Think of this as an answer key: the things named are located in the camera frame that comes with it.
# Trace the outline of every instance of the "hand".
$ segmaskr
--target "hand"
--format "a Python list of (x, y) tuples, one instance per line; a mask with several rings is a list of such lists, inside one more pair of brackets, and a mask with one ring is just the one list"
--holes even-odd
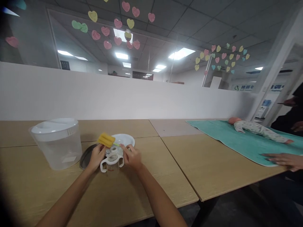
[(135, 149), (131, 144), (126, 147), (123, 144), (120, 144), (123, 149), (123, 158), (127, 166), (132, 167), (135, 171), (139, 171), (143, 166), (141, 163), (141, 152), (138, 149)]
[(100, 166), (101, 161), (104, 159), (107, 147), (103, 144), (98, 144), (92, 151), (92, 156), (87, 166), (87, 169), (95, 172)]
[(263, 154), (270, 157), (269, 161), (274, 162), (280, 166), (290, 166), (292, 172), (303, 169), (303, 156), (295, 154)]
[(303, 131), (303, 121), (296, 122), (291, 128), (294, 132)]

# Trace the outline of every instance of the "person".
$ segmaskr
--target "person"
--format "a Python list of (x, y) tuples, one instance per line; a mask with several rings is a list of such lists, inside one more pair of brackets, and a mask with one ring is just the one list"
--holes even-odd
[(286, 217), (290, 226), (303, 226), (303, 216), (296, 203), (303, 206), (303, 156), (294, 154), (263, 154), (290, 171), (259, 182), (260, 190)]
[[(137, 174), (145, 189), (151, 209), (159, 225), (161, 227), (186, 227), (187, 224), (178, 209), (151, 175), (146, 166), (141, 163), (140, 151), (131, 144), (127, 147), (122, 144), (120, 146), (123, 149), (124, 163), (130, 166), (134, 173)], [(82, 197), (90, 178), (100, 167), (106, 149), (107, 147), (101, 144), (93, 149), (87, 168), (37, 223), (36, 227), (66, 226), (68, 219), (77, 205), (77, 202)]]
[(279, 116), (271, 128), (303, 137), (303, 83), (293, 93), (293, 97), (283, 103), (292, 109), (283, 116)]

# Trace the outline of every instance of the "white plate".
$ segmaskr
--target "white plate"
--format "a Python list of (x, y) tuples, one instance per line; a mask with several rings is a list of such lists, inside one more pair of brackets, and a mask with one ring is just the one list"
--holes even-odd
[[(122, 143), (122, 144), (124, 144), (124, 146), (127, 146), (129, 144), (135, 146), (135, 139), (132, 136), (128, 135), (128, 134), (115, 134), (115, 135), (112, 135), (112, 137), (115, 137), (115, 139), (116, 139), (115, 143), (116, 144)], [(117, 147), (118, 154), (120, 154), (121, 156), (123, 156), (123, 150), (122, 150), (122, 148), (120, 148), (120, 147), (118, 147), (116, 145), (113, 145), (112, 147)], [(105, 153), (105, 156), (107, 157), (109, 154), (110, 154), (110, 150), (107, 149), (106, 153)]]

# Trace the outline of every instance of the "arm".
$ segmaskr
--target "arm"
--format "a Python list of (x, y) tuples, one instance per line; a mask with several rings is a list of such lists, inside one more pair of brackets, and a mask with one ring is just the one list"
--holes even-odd
[(173, 202), (154, 179), (145, 165), (141, 163), (141, 154), (132, 145), (121, 145), (126, 165), (131, 166), (138, 175), (147, 194), (151, 209), (161, 227), (187, 227), (183, 217)]
[(44, 217), (38, 222), (36, 227), (61, 227), (68, 222), (79, 199), (82, 197), (85, 187), (100, 166), (104, 158), (107, 147), (99, 144), (92, 151), (92, 156), (87, 168), (78, 176), (74, 183), (60, 197), (60, 199), (50, 208)]

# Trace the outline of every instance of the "ceiling light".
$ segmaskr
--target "ceiling light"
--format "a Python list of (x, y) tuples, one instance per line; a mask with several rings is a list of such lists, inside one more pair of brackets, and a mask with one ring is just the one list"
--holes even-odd
[(63, 55), (67, 55), (67, 56), (73, 56), (70, 53), (68, 53), (66, 51), (62, 51), (62, 50), (58, 50), (58, 53), (63, 54)]
[[(122, 42), (126, 42), (124, 31), (121, 31), (121, 30), (118, 30), (118, 29), (114, 28), (114, 33), (115, 33), (116, 37), (120, 37), (122, 39)], [(133, 43), (133, 34), (131, 33), (131, 35), (132, 35), (132, 38), (130, 39), (130, 42)]]
[(131, 68), (131, 67), (132, 67), (132, 64), (131, 64), (131, 63), (123, 62), (123, 67)]
[(83, 57), (77, 57), (75, 56), (76, 58), (80, 59), (80, 60), (85, 60), (85, 61), (88, 61), (86, 58), (83, 58)]
[(160, 72), (162, 69), (154, 69), (153, 72)]
[(180, 60), (181, 58), (184, 58), (192, 53), (196, 52), (195, 50), (190, 50), (187, 48), (182, 48), (178, 52), (172, 53), (168, 58), (174, 59), (174, 60)]
[(164, 65), (157, 65), (156, 68), (158, 68), (158, 69), (165, 69), (166, 66), (164, 66)]
[(128, 55), (126, 55), (126, 54), (121, 54), (121, 53), (115, 53), (116, 54), (116, 56), (117, 56), (117, 58), (121, 58), (121, 59), (128, 59)]

